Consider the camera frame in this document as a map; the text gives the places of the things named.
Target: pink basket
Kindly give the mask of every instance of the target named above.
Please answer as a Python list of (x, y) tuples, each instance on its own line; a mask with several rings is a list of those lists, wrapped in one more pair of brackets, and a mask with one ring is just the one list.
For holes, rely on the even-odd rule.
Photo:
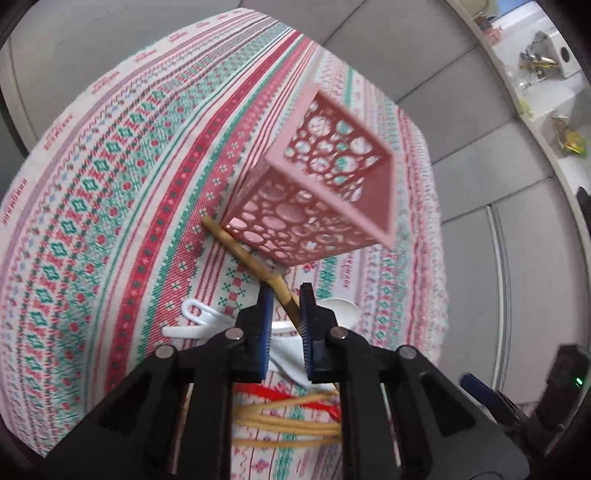
[(393, 153), (317, 86), (298, 99), (222, 225), (285, 265), (394, 246)]

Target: table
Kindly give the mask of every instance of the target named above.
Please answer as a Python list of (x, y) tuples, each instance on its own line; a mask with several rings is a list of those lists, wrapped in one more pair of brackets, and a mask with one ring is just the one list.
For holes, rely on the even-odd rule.
[[(310, 78), (394, 150), (397, 242), (393, 251), (375, 245), (301, 265), (288, 284), (311, 281), (320, 299), (354, 301), (363, 310), (356, 330), (371, 343), (411, 343), (437, 361), (447, 295), (423, 136), (337, 57), (239, 8), (163, 38), (89, 86), (45, 133), (2, 203), (0, 413), (34, 450), (46, 454), (139, 361), (170, 343), (160, 330), (178, 324), (185, 298), (234, 316), (255, 302), (256, 279), (199, 219), (222, 217)], [(303, 393), (276, 373), (266, 383)], [(339, 449), (236, 447), (233, 477), (329, 478)]]

